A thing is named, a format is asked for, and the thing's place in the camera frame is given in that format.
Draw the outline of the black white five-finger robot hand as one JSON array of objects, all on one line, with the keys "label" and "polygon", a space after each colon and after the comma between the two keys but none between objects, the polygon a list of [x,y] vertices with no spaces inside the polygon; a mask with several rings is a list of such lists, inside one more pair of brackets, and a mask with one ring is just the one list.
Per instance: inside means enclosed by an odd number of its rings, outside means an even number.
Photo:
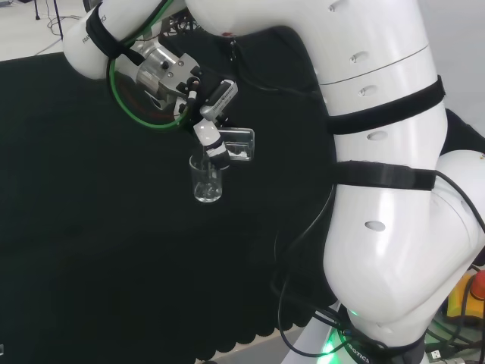
[{"label": "black white five-finger robot hand", "polygon": [[215,123],[202,119],[192,128],[210,163],[218,170],[227,169],[230,166],[230,155]]}]

